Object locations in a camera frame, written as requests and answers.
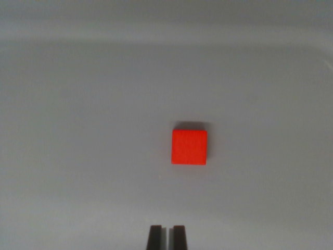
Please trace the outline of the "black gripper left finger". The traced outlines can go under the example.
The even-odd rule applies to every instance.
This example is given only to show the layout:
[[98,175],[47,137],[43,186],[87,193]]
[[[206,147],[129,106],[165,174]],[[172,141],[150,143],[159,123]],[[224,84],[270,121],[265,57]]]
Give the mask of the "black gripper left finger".
[[162,225],[151,225],[148,235],[146,250],[167,249],[167,229]]

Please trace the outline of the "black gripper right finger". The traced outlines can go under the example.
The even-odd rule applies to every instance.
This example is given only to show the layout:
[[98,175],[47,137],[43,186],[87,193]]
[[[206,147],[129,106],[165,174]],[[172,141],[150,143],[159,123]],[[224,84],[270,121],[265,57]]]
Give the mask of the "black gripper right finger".
[[168,250],[188,250],[184,225],[176,225],[169,229]]

